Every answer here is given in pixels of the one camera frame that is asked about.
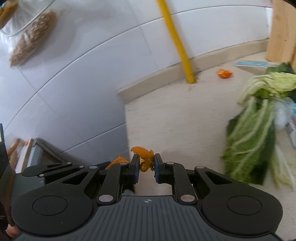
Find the yellow pole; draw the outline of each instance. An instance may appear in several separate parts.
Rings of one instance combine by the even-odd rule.
[[[173,20],[172,20],[172,17],[170,15],[170,11],[168,9],[168,6],[165,2],[165,0],[156,0],[158,5],[159,5],[159,8],[161,10],[161,13],[165,19],[165,24],[168,28],[168,31],[170,33],[170,36],[175,44],[175,47],[178,51],[178,54],[181,58],[181,61],[182,61],[182,66],[183,66],[183,69],[184,69],[184,72],[185,72],[185,75],[186,75],[186,79],[187,79],[187,82],[192,84],[194,83],[196,80],[193,76],[193,72],[192,72],[192,69],[191,69],[191,66],[190,66],[190,62],[189,62],[189,59],[188,59],[188,56],[186,54],[186,51],[183,47],[183,44],[182,44],[182,41],[181,39],[179,38],[179,35],[176,31],[176,28],[174,26],[174,23],[173,23]]]

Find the silver screw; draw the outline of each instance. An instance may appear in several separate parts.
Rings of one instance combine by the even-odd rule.
[[[193,202],[195,200],[195,197],[192,196],[192,195],[189,195],[189,194],[185,194],[185,195],[182,195],[180,197],[180,199],[183,201],[183,202]]]
[[[113,200],[113,197],[111,195],[105,194],[105,195],[101,195],[99,197],[99,200],[101,202],[111,202]]]

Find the black device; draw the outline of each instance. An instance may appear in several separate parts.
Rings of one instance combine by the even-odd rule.
[[[44,186],[19,197],[17,241],[276,241],[282,206],[272,195],[202,166],[187,170],[154,156],[156,182],[171,196],[122,196],[136,184],[140,158],[98,166],[31,166],[23,175]]]

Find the wooden panel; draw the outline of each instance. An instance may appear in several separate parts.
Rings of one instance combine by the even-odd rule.
[[[292,61],[296,47],[296,8],[283,0],[273,0],[271,36],[266,59],[271,62]]]

